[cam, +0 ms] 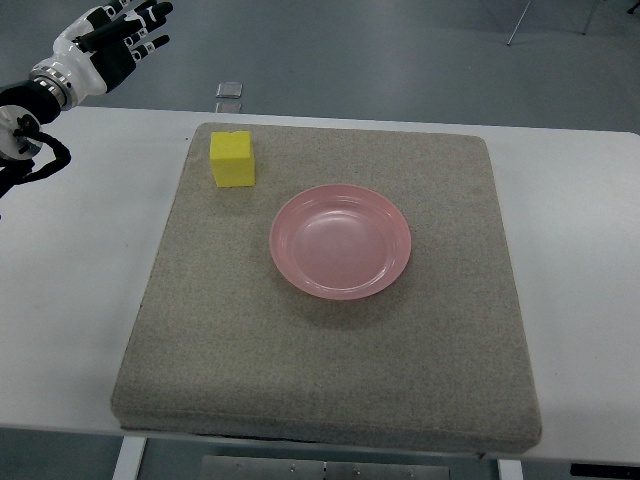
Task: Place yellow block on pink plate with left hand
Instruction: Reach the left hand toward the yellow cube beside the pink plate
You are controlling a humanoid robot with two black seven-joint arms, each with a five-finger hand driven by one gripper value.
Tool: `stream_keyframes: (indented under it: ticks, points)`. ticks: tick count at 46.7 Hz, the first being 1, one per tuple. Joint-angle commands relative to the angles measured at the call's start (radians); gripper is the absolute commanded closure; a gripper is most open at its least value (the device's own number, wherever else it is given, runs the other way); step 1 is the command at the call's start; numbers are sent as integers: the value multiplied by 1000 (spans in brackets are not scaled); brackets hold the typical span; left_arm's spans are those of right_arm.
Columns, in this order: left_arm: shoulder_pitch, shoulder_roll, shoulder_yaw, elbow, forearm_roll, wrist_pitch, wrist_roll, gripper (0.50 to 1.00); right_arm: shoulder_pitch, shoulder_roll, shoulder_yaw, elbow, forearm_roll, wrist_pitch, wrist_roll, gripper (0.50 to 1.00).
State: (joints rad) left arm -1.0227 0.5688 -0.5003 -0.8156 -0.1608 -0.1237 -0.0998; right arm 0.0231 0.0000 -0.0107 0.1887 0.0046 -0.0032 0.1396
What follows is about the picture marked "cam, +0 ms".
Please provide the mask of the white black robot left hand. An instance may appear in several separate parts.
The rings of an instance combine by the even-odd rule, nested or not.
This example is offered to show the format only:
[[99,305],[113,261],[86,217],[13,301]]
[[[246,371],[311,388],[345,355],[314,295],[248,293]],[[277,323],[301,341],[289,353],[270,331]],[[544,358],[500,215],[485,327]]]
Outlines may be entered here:
[[167,22],[169,1],[108,1],[69,25],[53,43],[51,57],[40,61],[30,79],[47,88],[61,110],[70,110],[89,96],[117,88],[145,57],[166,45],[168,35],[148,35]]

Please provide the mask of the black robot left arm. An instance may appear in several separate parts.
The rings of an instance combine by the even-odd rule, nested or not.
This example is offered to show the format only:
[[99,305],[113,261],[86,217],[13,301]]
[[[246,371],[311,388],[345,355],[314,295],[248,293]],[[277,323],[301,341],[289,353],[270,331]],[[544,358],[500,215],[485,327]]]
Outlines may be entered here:
[[61,113],[66,97],[47,78],[1,88],[1,193],[46,179],[71,162],[69,149],[42,130]]

